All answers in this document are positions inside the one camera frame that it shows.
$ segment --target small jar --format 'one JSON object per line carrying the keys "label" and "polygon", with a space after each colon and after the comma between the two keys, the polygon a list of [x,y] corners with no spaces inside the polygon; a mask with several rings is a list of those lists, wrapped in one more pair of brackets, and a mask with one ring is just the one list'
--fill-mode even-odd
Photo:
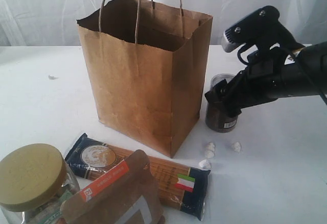
{"label": "small jar", "polygon": [[80,190],[61,153],[21,147],[0,162],[0,206],[9,224],[63,224],[61,204]]}
{"label": "small jar", "polygon": [[[231,74],[218,74],[211,79],[210,90],[217,85],[220,81],[226,80],[230,82],[234,78],[234,75]],[[206,125],[217,132],[225,133],[230,132],[235,128],[238,116],[228,117],[227,114],[222,113],[217,107],[213,104],[208,103],[205,115]]]}

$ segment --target white table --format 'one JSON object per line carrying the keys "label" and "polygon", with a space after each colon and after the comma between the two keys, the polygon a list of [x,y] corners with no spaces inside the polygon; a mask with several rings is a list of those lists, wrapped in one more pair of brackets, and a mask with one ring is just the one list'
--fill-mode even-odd
{"label": "white table", "polygon": [[[211,46],[204,91],[213,75],[243,68],[236,53]],[[204,101],[200,121],[174,158],[197,167],[203,144],[216,143],[204,223],[325,224],[327,108],[320,98],[285,98],[244,109],[227,134],[206,127]],[[0,47],[0,132],[0,159],[36,142],[64,153],[82,132],[167,158],[98,122],[80,46]],[[241,153],[230,149],[236,141]],[[165,217],[167,223],[199,223],[169,208]],[[6,223],[2,214],[0,223]]]}

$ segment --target gold jar lid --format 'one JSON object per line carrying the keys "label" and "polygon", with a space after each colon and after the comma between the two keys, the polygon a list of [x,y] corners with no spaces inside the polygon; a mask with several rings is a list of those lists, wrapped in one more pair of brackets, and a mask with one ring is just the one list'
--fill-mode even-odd
{"label": "gold jar lid", "polygon": [[13,212],[37,208],[56,194],[65,177],[65,161],[55,147],[21,147],[0,162],[0,205]]}

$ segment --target white curtain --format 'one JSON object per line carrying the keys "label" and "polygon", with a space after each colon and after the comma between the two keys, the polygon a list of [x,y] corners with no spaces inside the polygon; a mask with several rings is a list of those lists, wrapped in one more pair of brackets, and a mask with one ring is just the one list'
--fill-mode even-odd
{"label": "white curtain", "polygon": [[[79,45],[76,19],[102,0],[0,0],[0,45]],[[179,6],[179,0],[155,0]],[[211,44],[223,31],[265,5],[277,7],[280,21],[302,43],[327,41],[327,0],[183,0],[185,9],[214,16]]]}

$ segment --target white pebble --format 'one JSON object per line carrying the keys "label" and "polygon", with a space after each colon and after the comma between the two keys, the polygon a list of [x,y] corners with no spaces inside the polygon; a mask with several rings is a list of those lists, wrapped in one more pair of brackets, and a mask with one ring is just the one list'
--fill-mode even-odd
{"label": "white pebble", "polygon": [[241,149],[242,149],[242,146],[241,144],[237,141],[237,142],[234,142],[232,145],[231,145],[231,148],[235,151],[235,152],[240,152]]}
{"label": "white pebble", "polygon": [[202,160],[200,163],[199,163],[199,166],[202,168],[202,169],[211,169],[211,164],[209,162],[208,159],[204,159]]}
{"label": "white pebble", "polygon": [[209,142],[206,146],[205,149],[210,150],[210,151],[215,151],[215,145],[213,142]]}
{"label": "white pebble", "polygon": [[207,158],[207,159],[211,159],[215,156],[215,153],[211,150],[205,150],[204,151],[204,156]]}

